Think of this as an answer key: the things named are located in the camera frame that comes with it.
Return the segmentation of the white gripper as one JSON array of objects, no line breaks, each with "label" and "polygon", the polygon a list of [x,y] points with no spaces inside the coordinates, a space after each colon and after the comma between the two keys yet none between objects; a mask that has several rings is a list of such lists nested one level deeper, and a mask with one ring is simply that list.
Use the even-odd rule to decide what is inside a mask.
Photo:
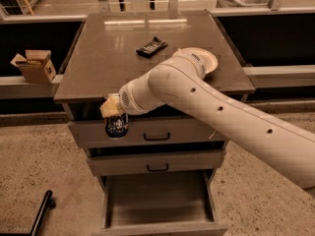
[{"label": "white gripper", "polygon": [[109,97],[100,107],[103,118],[118,116],[123,110],[129,115],[142,115],[163,106],[150,90],[148,74],[130,81],[119,90],[119,98]]}]

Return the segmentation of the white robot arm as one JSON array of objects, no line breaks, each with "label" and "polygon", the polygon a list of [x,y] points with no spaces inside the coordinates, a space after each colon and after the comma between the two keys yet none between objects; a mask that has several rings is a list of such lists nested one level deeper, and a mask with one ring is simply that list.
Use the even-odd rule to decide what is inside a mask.
[{"label": "white robot arm", "polygon": [[218,65],[200,48],[184,48],[111,94],[101,115],[141,115],[169,105],[212,127],[302,189],[315,186],[315,135],[230,98],[204,78]]}]

